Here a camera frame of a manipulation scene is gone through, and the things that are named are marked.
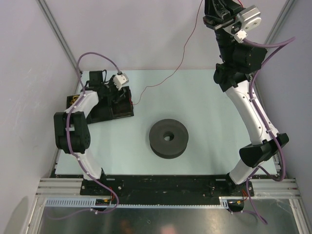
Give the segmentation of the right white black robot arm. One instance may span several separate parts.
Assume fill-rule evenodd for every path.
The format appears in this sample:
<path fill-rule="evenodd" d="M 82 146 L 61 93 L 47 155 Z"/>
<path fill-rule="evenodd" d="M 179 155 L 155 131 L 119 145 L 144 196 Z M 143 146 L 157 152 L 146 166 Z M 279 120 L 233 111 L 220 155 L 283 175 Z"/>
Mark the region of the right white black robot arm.
<path fill-rule="evenodd" d="M 225 191 L 237 195 L 246 180 L 263 162 L 289 142 L 270 122 L 254 91 L 254 82 L 262 66 L 268 62 L 268 49 L 276 52 L 292 42 L 260 44 L 247 40 L 248 32 L 261 23 L 255 5 L 248 8 L 233 0 L 207 0 L 204 3 L 204 24 L 214 30 L 222 63 L 215 66 L 214 81 L 238 110 L 250 137 L 250 144 L 239 150 L 240 160 L 226 175 Z"/>

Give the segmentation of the dark grey perforated spool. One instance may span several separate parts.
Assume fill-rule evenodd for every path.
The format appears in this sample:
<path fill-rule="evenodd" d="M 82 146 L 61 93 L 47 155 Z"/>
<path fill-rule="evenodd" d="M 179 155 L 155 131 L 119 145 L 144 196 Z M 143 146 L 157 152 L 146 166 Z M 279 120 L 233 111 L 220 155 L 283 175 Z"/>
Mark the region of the dark grey perforated spool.
<path fill-rule="evenodd" d="M 189 134 L 187 128 L 175 119 L 156 122 L 149 131 L 152 151 L 160 158 L 174 159 L 187 148 Z"/>

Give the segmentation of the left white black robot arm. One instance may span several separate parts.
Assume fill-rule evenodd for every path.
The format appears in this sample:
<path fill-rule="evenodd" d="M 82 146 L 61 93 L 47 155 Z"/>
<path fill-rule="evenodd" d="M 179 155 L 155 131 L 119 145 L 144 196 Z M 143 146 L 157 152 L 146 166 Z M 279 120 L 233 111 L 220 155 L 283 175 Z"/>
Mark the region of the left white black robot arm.
<path fill-rule="evenodd" d="M 119 102 L 125 97 L 125 85 L 129 82 L 123 72 L 118 72 L 105 82 L 104 71 L 83 71 L 80 79 L 88 78 L 78 98 L 64 111 L 54 114 L 55 142 L 58 149 L 74 157 L 80 165 L 84 178 L 93 180 L 91 190 L 97 195 L 104 194 L 108 183 L 101 179 L 102 168 L 97 164 L 90 150 L 91 135 L 87 117 L 91 111 L 107 99 L 108 104 Z"/>

